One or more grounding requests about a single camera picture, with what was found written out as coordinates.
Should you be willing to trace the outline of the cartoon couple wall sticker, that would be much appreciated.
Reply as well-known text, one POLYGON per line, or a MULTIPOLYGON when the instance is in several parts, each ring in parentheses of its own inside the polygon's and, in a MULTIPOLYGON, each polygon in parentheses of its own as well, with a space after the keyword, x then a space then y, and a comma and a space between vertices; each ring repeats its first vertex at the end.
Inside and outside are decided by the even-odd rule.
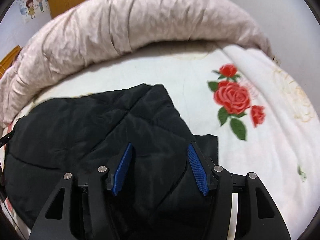
POLYGON ((24 23, 28 23, 40 16, 50 16, 48 0, 15 0, 15 2, 19 7, 24 23))

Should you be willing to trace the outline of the pink patterned duvet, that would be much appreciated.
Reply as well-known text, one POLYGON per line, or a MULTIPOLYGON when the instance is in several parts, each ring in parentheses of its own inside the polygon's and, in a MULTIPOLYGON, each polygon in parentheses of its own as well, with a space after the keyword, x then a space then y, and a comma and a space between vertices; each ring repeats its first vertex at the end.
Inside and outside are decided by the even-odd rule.
POLYGON ((208 40, 257 48, 269 39, 230 0, 87 0, 44 25, 1 78, 1 128, 41 90, 153 42, 208 40))

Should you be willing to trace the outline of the wooden headboard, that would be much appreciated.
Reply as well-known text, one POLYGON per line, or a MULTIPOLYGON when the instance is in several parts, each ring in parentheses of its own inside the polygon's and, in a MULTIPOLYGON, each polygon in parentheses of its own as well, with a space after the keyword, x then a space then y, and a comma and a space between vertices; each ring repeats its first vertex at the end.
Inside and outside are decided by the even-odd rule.
POLYGON ((3 76, 5 71, 13 64, 21 51, 21 47, 17 45, 11 52, 9 52, 0 62, 0 74, 3 76))

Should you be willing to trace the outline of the white floral rose bedsheet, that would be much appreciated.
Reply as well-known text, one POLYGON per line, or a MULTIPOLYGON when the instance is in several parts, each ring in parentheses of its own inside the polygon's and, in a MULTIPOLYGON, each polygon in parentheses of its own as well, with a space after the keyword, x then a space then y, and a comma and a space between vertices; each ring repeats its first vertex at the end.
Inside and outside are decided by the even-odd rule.
MULTIPOLYGON (((16 122, 48 100, 141 84, 163 86, 192 134, 217 137, 208 239, 306 237, 319 209, 319 118, 296 81, 259 50, 214 42, 148 46, 49 86, 4 135, 14 136, 16 122)), ((106 205, 114 197, 107 178, 107 165, 65 173, 32 228, 12 207, 5 181, 1 208, 18 239, 120 239, 106 205)))

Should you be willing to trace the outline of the black hooded puffer jacket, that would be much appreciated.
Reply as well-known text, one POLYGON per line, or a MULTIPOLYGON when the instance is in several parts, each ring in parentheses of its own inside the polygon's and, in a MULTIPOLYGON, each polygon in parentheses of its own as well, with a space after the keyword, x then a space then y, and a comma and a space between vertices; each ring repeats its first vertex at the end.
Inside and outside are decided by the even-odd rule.
POLYGON ((5 188, 29 228, 65 173, 91 173, 131 144, 136 158, 123 189, 106 201, 119 238, 208 239, 213 206, 197 187, 187 148, 195 142, 216 160, 217 137, 192 134, 163 86, 48 100, 13 131, 5 188))

